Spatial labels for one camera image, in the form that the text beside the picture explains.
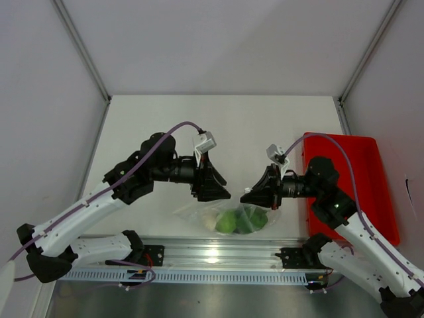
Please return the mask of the green bell pepper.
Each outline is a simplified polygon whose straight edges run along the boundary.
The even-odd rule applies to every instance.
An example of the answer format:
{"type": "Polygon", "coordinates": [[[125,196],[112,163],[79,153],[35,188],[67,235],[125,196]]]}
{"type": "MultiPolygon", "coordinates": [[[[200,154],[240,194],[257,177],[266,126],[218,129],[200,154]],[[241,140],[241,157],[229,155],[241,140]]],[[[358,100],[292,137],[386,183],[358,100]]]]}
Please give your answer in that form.
{"type": "Polygon", "coordinates": [[[235,233],[250,234],[261,230],[268,223],[267,211],[248,206],[236,213],[235,233]]]}

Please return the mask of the clear dotted zip bag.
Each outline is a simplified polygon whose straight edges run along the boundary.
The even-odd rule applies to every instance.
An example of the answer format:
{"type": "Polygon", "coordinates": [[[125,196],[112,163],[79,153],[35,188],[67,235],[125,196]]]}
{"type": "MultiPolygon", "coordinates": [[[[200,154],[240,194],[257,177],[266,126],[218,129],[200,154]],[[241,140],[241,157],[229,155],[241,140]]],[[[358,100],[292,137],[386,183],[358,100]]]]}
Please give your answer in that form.
{"type": "Polygon", "coordinates": [[[241,203],[241,194],[210,202],[194,201],[174,211],[180,219],[221,236],[245,236],[273,225],[280,210],[241,203]]]}

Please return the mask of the white egg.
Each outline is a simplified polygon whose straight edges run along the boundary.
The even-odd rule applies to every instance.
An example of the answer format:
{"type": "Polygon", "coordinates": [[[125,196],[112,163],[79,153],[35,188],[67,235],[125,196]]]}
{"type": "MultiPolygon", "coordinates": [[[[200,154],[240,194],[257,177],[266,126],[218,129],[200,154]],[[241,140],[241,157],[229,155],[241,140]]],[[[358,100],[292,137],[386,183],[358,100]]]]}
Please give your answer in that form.
{"type": "Polygon", "coordinates": [[[216,215],[204,215],[202,216],[202,223],[203,226],[208,230],[208,231],[215,231],[215,227],[217,224],[217,216],[216,215]]]}

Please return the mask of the bumpy green toy vegetable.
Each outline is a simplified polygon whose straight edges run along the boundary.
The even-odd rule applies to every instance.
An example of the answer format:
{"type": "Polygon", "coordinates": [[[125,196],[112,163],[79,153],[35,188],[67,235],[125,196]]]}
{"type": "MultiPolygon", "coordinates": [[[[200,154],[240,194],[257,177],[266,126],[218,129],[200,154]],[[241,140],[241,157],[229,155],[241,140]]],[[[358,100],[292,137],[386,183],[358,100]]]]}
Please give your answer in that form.
{"type": "Polygon", "coordinates": [[[217,221],[215,230],[223,234],[231,234],[237,227],[235,210],[225,211],[217,221]]]}

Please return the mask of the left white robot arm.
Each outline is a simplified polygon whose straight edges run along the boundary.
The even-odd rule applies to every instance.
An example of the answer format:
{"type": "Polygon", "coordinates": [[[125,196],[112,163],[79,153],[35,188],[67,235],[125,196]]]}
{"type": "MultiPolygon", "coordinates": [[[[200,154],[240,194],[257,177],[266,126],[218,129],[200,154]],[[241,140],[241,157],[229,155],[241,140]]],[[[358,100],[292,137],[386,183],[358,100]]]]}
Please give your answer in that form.
{"type": "Polygon", "coordinates": [[[147,265],[144,243],[133,230],[103,238],[81,235],[110,214],[152,193],[155,182],[187,184],[198,202],[229,199],[227,183],[209,159],[209,151],[215,146],[213,135],[200,131],[193,140],[193,155],[178,156],[175,138],[155,133],[107,172],[94,192],[41,225],[21,225],[17,235],[27,252],[32,275],[48,283],[74,268],[97,262],[147,265]]]}

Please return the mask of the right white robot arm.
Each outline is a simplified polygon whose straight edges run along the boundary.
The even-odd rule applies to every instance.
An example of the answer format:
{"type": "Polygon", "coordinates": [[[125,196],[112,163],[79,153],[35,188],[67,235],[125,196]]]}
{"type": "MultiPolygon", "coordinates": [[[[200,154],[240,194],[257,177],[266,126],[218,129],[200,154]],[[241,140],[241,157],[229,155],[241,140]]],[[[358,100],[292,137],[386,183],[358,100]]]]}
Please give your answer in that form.
{"type": "Polygon", "coordinates": [[[303,261],[340,272],[368,292],[387,317],[423,316],[423,271],[402,256],[371,224],[348,194],[338,187],[339,173],[329,158],[316,156],[305,175],[282,176],[271,164],[240,198],[241,203],[277,209],[286,197],[312,197],[314,215],[352,245],[356,258],[323,233],[303,245],[303,261]]]}

